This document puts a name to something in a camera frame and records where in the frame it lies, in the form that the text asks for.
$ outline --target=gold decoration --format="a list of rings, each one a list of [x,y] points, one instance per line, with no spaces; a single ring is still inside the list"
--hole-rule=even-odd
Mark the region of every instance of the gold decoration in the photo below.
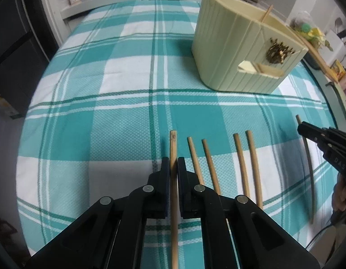
[[[283,64],[284,60],[288,55],[295,53],[293,48],[289,49],[289,46],[286,46],[283,42],[278,44],[278,39],[275,41],[270,38],[270,42],[273,44],[266,53],[266,59],[272,64]]]

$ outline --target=black tool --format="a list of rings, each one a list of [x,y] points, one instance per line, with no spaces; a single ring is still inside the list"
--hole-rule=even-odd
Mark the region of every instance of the black tool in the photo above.
[[[182,157],[177,175],[181,216],[201,219],[205,268],[320,268],[313,255],[246,196],[232,199],[200,185]],[[167,216],[168,191],[169,159],[163,158],[161,170],[149,176],[147,185],[120,199],[102,197],[25,269],[139,269],[147,218]],[[341,248],[324,269],[346,268],[346,240]]]
[[[205,268],[320,268],[317,260],[244,195],[234,199],[200,185],[198,176],[177,162],[181,217],[200,218]]]
[[[129,196],[105,196],[45,245],[27,269],[139,268],[147,218],[165,218],[169,199],[169,158]]]
[[[346,182],[346,132],[336,128],[319,128],[303,121],[298,126],[298,133],[313,142],[323,152],[323,158],[329,162]],[[330,221],[333,225],[346,218],[346,209],[332,214]]]

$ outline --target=teal and white checkered blanket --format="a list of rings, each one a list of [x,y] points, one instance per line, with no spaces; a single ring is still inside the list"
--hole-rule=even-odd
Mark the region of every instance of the teal and white checkered blanket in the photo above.
[[[233,133],[239,133],[254,200],[245,130],[253,132],[264,210],[302,245],[325,225],[337,172],[310,142],[311,185],[295,115],[334,126],[319,88],[298,64],[271,95],[221,93],[199,79],[191,53],[199,3],[136,0],[93,10],[59,49],[32,98],[17,162],[18,208],[30,252],[53,239],[101,196],[123,197],[146,184],[169,156],[193,171],[192,136],[207,186],[206,138],[222,194],[242,193]],[[142,268],[169,268],[169,218],[148,220]],[[180,220],[179,265],[203,268],[199,220]]]

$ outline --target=wooden dowel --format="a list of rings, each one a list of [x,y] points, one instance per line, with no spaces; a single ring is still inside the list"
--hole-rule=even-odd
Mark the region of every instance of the wooden dowel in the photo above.
[[[262,193],[262,186],[260,182],[258,158],[257,158],[257,152],[255,150],[253,134],[251,130],[247,130],[246,134],[247,134],[248,144],[249,144],[250,159],[252,161],[256,203],[259,208],[263,209],[263,193]]]
[[[245,160],[244,160],[244,156],[243,156],[242,144],[240,142],[240,138],[239,138],[238,133],[234,133],[233,137],[234,137],[235,147],[237,148],[239,166],[241,169],[243,193],[246,197],[250,198],[248,174],[247,174],[247,168],[245,167]]]
[[[169,134],[169,158],[171,167],[171,256],[172,269],[178,269],[178,217],[177,217],[177,131]]]
[[[208,147],[206,139],[203,139],[202,143],[203,143],[203,148],[204,148],[204,152],[205,152],[205,157],[206,157],[207,163],[208,163],[210,177],[212,178],[214,191],[217,192],[219,195],[221,195],[218,177],[217,177],[217,174],[215,172],[212,156],[210,155],[210,151],[209,151],[209,147]]]
[[[265,14],[263,15],[262,19],[260,22],[264,23],[265,20],[268,18],[271,10],[273,9],[273,5],[270,5],[270,7],[267,9],[267,11],[265,12]]]
[[[322,72],[324,73],[324,75],[326,75],[331,81],[339,84],[339,81],[337,79],[337,75],[335,74],[335,72],[326,64],[326,62],[324,61],[324,59],[321,57],[321,55],[319,54],[319,52],[313,47],[313,45],[308,42],[304,37],[302,37],[302,35],[296,31],[294,31],[291,27],[289,27],[289,29],[293,32],[294,35],[296,35],[296,37],[298,39],[301,40],[302,44],[304,44],[308,50],[309,50],[309,54],[313,57],[313,59],[316,61],[316,63],[319,65],[319,68],[321,68]]]
[[[197,153],[196,153],[195,148],[194,148],[193,139],[192,139],[192,137],[187,137],[187,139],[188,139],[189,151],[191,152],[191,157],[192,157],[194,172],[195,172],[195,173],[197,174],[197,176],[198,176],[199,184],[205,185],[205,184],[204,184],[203,175],[202,175],[202,170],[200,169],[200,166],[199,166]]]
[[[298,122],[298,124],[302,123],[302,120],[300,119],[299,115],[296,115],[296,121]],[[315,186],[314,186],[314,171],[313,171],[313,165],[311,162],[311,156],[310,156],[310,150],[309,150],[309,146],[308,146],[308,142],[307,139],[305,137],[303,137],[303,143],[304,143],[304,147],[305,147],[305,153],[307,155],[307,159],[308,159],[308,167],[309,167],[309,174],[310,174],[310,183],[311,183],[311,218],[310,218],[310,223],[313,223],[314,221],[314,214],[315,214]]]

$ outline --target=black furniture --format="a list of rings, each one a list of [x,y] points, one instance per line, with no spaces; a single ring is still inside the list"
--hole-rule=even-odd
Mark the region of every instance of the black furniture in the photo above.
[[[0,0],[0,95],[22,115],[57,49],[41,0]]]

